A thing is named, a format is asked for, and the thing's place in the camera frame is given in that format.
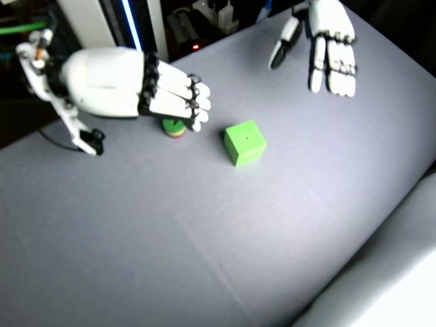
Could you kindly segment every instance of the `robotic hand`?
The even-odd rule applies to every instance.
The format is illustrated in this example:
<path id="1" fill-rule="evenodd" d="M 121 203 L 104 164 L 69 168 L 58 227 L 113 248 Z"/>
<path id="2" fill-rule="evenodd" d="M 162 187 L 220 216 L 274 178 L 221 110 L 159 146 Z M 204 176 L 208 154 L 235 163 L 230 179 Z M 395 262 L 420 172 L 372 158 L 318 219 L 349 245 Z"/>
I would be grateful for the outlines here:
<path id="1" fill-rule="evenodd" d="M 104 134 L 83 124 L 79 110 L 115 118 L 181 119 L 194 131 L 208 121 L 211 91 L 199 77 L 127 48 L 80 50 L 58 62 L 46 51 L 52 36 L 50 29 L 34 31 L 16 53 L 35 94 L 53 105 L 72 143 L 85 153 L 101 155 Z"/>
<path id="2" fill-rule="evenodd" d="M 284 26 L 280 40 L 270 58 L 269 67 L 277 68 L 286 53 L 298 40 L 304 20 L 309 20 L 313 44 L 309 87 L 317 93 L 321 89 L 323 72 L 333 94 L 353 97 L 356 93 L 356 62 L 352 43 L 354 28 L 339 0 L 309 0 L 307 15 L 302 20 L 292 16 Z"/>

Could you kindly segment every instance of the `blue light strip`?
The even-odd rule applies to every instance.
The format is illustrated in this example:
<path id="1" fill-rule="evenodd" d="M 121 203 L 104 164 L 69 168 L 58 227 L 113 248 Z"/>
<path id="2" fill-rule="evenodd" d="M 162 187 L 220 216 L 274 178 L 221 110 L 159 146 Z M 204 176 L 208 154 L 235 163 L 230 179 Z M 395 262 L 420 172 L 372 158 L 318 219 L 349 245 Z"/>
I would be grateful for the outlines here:
<path id="1" fill-rule="evenodd" d="M 127 17 L 127 21 L 129 23 L 131 36 L 134 38 L 135 48 L 136 50 L 141 51 L 141 43 L 139 42 L 138 33 L 136 32 L 134 17 L 131 15 L 129 0 L 121 0 L 123 2 L 124 12 Z"/>

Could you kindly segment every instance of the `green cable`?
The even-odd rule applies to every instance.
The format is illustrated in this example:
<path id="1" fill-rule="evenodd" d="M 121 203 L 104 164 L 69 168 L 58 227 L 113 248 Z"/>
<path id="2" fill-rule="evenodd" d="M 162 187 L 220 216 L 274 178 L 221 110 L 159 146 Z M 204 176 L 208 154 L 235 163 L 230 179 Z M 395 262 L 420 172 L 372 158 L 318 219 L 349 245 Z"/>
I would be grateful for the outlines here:
<path id="1" fill-rule="evenodd" d="M 42 29 L 45 26 L 47 26 L 47 22 L 32 22 L 31 24 L 24 24 L 24 25 L 11 26 L 11 27 L 0 27 L 0 35 L 29 32 L 35 29 Z"/>

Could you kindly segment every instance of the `cube top face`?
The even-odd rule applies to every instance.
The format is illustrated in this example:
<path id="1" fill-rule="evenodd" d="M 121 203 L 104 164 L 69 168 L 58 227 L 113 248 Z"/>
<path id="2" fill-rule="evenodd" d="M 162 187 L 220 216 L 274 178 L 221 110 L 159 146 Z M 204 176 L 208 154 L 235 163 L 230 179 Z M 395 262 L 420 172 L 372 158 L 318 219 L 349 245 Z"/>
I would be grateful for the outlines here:
<path id="1" fill-rule="evenodd" d="M 257 159 L 266 148 L 266 141 L 254 121 L 227 128 L 224 143 L 235 166 Z"/>

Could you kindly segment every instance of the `gray table surface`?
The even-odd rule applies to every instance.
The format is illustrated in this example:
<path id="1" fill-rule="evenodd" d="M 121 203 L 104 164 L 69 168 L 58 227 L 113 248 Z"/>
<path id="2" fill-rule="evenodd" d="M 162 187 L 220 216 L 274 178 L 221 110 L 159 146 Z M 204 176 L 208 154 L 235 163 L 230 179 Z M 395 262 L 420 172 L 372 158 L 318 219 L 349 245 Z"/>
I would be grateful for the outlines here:
<path id="1" fill-rule="evenodd" d="M 311 94 L 304 37 L 267 68 L 289 15 L 176 64 L 213 92 L 200 134 L 84 116 L 103 157 L 0 151 L 1 326 L 285 326 L 330 281 L 436 158 L 436 80 L 350 12 L 357 94 Z M 268 148 L 235 168 L 249 119 Z"/>

